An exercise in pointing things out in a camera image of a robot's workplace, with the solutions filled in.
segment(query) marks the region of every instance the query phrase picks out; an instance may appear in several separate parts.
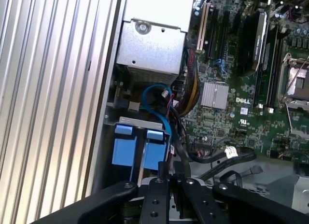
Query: expansion slot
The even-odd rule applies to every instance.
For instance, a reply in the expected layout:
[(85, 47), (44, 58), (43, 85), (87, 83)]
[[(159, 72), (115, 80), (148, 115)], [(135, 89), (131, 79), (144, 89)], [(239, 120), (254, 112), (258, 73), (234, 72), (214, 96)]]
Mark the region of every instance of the expansion slot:
[(202, 53), (203, 46), (205, 43), (206, 25), (207, 25), (210, 5), (211, 5), (210, 3), (204, 3), (203, 8), (202, 8), (203, 11), (202, 11), (201, 23), (199, 25), (199, 30), (198, 30), (198, 40), (197, 40), (197, 50), (196, 50), (198, 54)]
[(221, 32), (222, 38), (221, 38), (219, 48), (218, 48), (217, 59), (223, 59), (223, 56), (224, 56), (229, 20), (230, 20), (230, 12), (226, 11), (224, 12), (223, 20), (222, 20), (222, 32)]
[(206, 58), (214, 60), (216, 58), (216, 44), (218, 38), (218, 15), (219, 10), (215, 9), (211, 15), (211, 23), (209, 28), (209, 35), (208, 35), (208, 50)]

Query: red wire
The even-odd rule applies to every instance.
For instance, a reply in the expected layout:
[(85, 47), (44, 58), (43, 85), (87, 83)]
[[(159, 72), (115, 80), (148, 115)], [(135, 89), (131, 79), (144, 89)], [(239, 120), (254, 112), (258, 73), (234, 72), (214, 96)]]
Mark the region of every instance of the red wire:
[(173, 101), (174, 96), (175, 96), (174, 94), (171, 94), (168, 106), (166, 107), (166, 109), (168, 110), (168, 113), (167, 113), (168, 120), (169, 120), (169, 106), (170, 106), (170, 103)]

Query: green circuit board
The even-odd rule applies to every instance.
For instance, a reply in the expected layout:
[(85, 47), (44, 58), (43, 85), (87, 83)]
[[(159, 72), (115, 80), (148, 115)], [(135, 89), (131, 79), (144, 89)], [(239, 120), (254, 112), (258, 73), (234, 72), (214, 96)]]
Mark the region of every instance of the green circuit board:
[[(213, 5), (224, 11), (231, 12), (230, 19), (234, 19), (241, 8), (241, 3), (235, 0), (214, 0)], [(298, 28), (296, 24), (286, 22), (283, 25), (289, 28)], [(198, 61), (199, 78), (204, 82), (222, 82), (229, 86), (226, 110), (202, 107), (200, 102), (186, 116), (186, 128), (190, 141), (203, 142), (213, 145), (224, 137), (234, 138), (239, 145), (254, 148), (260, 156), (269, 156), (270, 150), (278, 150), (287, 154), (292, 160), (309, 163), (305, 155), (309, 154), (309, 140), (301, 138), (290, 131), (288, 113), (286, 109), (276, 109), (273, 114), (256, 107), (251, 102), (255, 93), (256, 76), (237, 77), (234, 67), (237, 60), (237, 35), (229, 35), (225, 50), (225, 69), (227, 75), (222, 75), (214, 61), (206, 60), (201, 54)], [(308, 50), (289, 48), (285, 45), (286, 53), (296, 58), (306, 58)], [(295, 130), (309, 133), (309, 113), (289, 111), (292, 126)]]

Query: wire bundle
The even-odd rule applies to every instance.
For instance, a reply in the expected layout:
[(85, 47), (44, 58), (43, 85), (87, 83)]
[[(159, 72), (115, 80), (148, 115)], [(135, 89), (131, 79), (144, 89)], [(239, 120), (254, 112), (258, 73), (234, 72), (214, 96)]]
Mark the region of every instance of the wire bundle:
[(176, 110), (181, 117), (186, 116), (195, 107), (201, 91), (197, 70), (197, 56), (193, 49), (187, 49), (184, 52), (184, 62), (188, 68), (188, 75), (182, 99), (176, 106)]

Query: ribbed metal surface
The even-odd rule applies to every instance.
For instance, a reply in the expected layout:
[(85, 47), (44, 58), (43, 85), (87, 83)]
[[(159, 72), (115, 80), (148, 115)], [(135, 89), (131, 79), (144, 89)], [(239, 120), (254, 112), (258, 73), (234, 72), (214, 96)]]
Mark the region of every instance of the ribbed metal surface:
[(213, 107), (225, 109), (227, 104), (229, 87), (224, 84), (204, 83), (201, 105), (204, 107)]
[(178, 76), (146, 69), (128, 68), (128, 70), (136, 82), (171, 84)]
[(0, 223), (30, 223), (89, 190), (117, 1), (0, 0)]

